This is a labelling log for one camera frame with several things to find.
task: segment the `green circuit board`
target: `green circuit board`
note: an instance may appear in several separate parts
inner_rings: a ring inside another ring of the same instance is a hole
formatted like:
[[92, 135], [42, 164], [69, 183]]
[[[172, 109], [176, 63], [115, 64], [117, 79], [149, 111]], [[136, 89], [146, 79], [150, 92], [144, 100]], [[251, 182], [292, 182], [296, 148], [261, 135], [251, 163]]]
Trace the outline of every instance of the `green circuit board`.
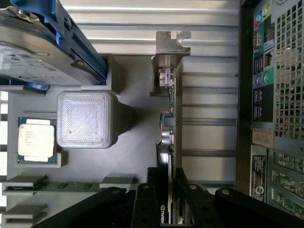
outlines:
[[273, 190], [272, 200], [278, 203], [286, 210], [288, 210], [293, 215], [297, 216], [298, 218], [304, 219], [304, 208], [289, 199], [288, 197], [285, 197], [281, 193]]
[[275, 153], [275, 162], [288, 169], [304, 174], [303, 159], [299, 159], [294, 156], [290, 156], [282, 153]]
[[272, 181], [304, 199], [304, 183], [272, 170]]
[[60, 191], [60, 192], [99, 192], [99, 183], [81, 182], [42, 182], [34, 187], [7, 187], [4, 192], [41, 192], [41, 191]]

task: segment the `metal bracket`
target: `metal bracket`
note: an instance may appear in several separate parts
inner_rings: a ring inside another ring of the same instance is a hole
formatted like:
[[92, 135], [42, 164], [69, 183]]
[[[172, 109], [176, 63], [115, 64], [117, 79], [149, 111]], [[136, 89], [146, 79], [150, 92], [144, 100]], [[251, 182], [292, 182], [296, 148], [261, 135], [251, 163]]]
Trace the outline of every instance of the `metal bracket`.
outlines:
[[39, 18], [37, 17], [37, 15], [35, 15], [31, 12], [22, 11], [13, 6], [7, 7], [7, 10], [11, 11], [13, 14], [15, 14], [18, 18], [20, 18], [22, 20], [27, 20], [30, 23], [38, 22], [38, 24], [40, 24]]
[[178, 31], [176, 39], [171, 39], [170, 31], [156, 32], [156, 54], [152, 56], [153, 68], [153, 94], [160, 94], [160, 70], [163, 72], [167, 68], [177, 68], [181, 59], [189, 56], [191, 52], [190, 47], [183, 47], [181, 42], [184, 39], [190, 39], [191, 32]]

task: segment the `usb port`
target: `usb port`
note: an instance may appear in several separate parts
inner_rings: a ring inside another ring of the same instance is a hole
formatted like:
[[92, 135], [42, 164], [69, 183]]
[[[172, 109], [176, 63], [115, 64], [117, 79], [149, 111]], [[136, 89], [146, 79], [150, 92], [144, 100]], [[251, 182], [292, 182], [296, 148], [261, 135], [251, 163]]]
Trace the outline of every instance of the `usb port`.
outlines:
[[255, 91], [255, 104], [257, 104], [259, 102], [259, 99], [258, 99], [258, 91], [256, 90]]
[[262, 103], [262, 100], [263, 100], [263, 92], [262, 92], [262, 90], [261, 89], [259, 89], [259, 91], [258, 91], [258, 97], [259, 97], [259, 103]]
[[254, 72], [257, 72], [257, 71], [258, 71], [258, 66], [259, 66], [259, 61], [258, 61], [258, 59], [255, 59]]
[[255, 109], [254, 119], [258, 119], [258, 107], [255, 106], [254, 109]]
[[258, 108], [258, 118], [259, 118], [259, 119], [262, 119], [262, 116], [263, 116], [262, 111], [263, 111], [262, 107], [259, 107], [259, 108]]
[[260, 58], [260, 66], [259, 66], [258, 70], [261, 70], [261, 69], [263, 69], [263, 58], [262, 57]]

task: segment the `ventilation grille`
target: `ventilation grille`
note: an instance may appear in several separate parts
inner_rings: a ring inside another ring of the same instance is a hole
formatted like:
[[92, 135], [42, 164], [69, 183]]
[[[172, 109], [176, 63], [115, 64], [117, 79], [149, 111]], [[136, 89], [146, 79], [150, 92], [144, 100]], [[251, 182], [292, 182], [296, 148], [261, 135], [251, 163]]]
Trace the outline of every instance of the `ventilation grille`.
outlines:
[[304, 140], [303, 1], [277, 19], [275, 135]]

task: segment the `ethernet port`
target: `ethernet port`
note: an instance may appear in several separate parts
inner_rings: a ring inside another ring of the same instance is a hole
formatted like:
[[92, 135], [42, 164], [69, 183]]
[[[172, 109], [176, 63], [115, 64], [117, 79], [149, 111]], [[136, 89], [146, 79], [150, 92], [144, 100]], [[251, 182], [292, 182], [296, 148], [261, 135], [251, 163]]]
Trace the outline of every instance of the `ethernet port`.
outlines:
[[264, 66], [265, 67], [268, 67], [271, 65], [272, 63], [272, 55], [270, 52], [268, 52], [267, 54], [265, 54], [265, 58], [264, 58]]

